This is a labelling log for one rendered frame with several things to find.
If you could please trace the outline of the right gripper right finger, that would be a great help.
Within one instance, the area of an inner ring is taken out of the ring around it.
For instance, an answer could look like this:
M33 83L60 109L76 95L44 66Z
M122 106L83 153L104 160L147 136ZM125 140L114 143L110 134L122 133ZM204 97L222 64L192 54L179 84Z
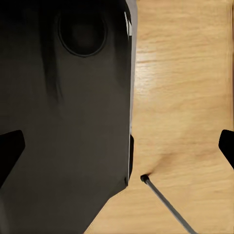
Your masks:
M234 169L234 132L223 130L218 146Z

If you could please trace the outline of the camera tripod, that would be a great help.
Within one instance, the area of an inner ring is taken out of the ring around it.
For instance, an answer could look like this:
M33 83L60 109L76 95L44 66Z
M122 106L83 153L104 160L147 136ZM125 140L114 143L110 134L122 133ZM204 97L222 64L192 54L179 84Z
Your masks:
M147 175L142 175L141 181L145 182L165 204L165 206L171 211L181 225L186 229L188 234L196 234L194 229L187 223L187 221L181 216L181 214L171 205L171 203L164 197L164 195L156 188L156 186L150 181Z

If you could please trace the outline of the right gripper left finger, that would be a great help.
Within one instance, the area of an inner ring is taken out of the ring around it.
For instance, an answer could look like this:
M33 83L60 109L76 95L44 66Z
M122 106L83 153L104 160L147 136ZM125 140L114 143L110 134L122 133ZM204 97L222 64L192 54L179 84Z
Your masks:
M24 149L25 141L21 130L0 135L0 188Z

